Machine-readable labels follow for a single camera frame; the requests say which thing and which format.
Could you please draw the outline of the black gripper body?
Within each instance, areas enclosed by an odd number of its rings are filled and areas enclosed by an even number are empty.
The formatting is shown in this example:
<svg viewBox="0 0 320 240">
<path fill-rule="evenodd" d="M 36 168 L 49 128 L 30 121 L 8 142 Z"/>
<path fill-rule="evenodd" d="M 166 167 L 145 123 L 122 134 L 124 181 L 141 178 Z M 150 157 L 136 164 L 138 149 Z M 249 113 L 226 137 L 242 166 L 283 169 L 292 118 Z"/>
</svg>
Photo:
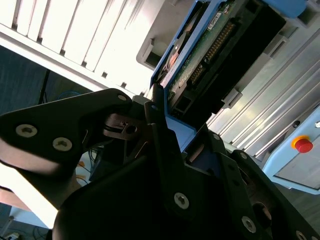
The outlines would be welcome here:
<svg viewBox="0 0 320 240">
<path fill-rule="evenodd" d="M 184 166 L 168 195 L 157 169 L 142 157 L 74 192 L 59 210 L 54 240 L 241 240 L 233 232 L 223 185 L 212 171 Z"/>
</svg>

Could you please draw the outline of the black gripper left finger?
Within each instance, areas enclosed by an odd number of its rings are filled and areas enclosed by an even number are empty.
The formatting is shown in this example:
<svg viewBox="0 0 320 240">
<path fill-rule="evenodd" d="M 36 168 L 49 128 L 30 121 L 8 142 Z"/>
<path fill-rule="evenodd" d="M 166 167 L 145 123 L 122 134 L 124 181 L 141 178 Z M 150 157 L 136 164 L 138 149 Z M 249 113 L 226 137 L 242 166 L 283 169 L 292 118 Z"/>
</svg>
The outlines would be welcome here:
<svg viewBox="0 0 320 240">
<path fill-rule="evenodd" d="M 109 88 L 6 113 L 0 117 L 1 186 L 37 216 L 54 217 L 76 191 L 73 173 L 84 152 L 108 141 L 131 145 L 124 163 L 151 160 L 164 194 L 183 175 L 180 148 L 165 116 L 165 90 L 141 102 Z"/>
</svg>

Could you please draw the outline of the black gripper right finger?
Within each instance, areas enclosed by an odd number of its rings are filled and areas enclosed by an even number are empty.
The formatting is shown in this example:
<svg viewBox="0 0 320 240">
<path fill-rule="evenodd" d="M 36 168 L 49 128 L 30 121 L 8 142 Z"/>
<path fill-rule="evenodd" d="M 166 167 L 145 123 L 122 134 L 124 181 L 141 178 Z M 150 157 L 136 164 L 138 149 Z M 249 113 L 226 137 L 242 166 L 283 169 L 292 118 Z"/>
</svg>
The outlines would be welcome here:
<svg viewBox="0 0 320 240">
<path fill-rule="evenodd" d="M 241 240 L 318 240 L 319 234 L 292 206 L 257 164 L 243 151 L 228 154 L 222 139 L 207 132 L 217 158 L 219 177 L 231 216 L 233 233 Z"/>
</svg>

